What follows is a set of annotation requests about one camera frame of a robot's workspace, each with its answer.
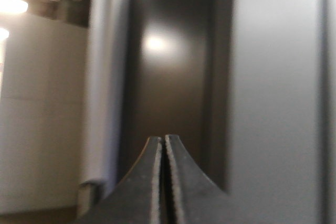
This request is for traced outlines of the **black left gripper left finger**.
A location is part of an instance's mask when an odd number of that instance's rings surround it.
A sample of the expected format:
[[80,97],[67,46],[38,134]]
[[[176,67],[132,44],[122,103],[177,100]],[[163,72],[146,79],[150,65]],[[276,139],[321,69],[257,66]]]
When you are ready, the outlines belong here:
[[162,139],[149,137],[114,191],[76,223],[160,223]]

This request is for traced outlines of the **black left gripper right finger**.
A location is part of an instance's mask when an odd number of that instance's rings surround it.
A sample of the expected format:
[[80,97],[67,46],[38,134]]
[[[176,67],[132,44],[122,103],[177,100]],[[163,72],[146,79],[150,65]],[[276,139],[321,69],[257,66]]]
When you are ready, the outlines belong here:
[[257,223],[207,177],[179,136],[165,136],[165,159],[170,176],[169,217],[173,223]]

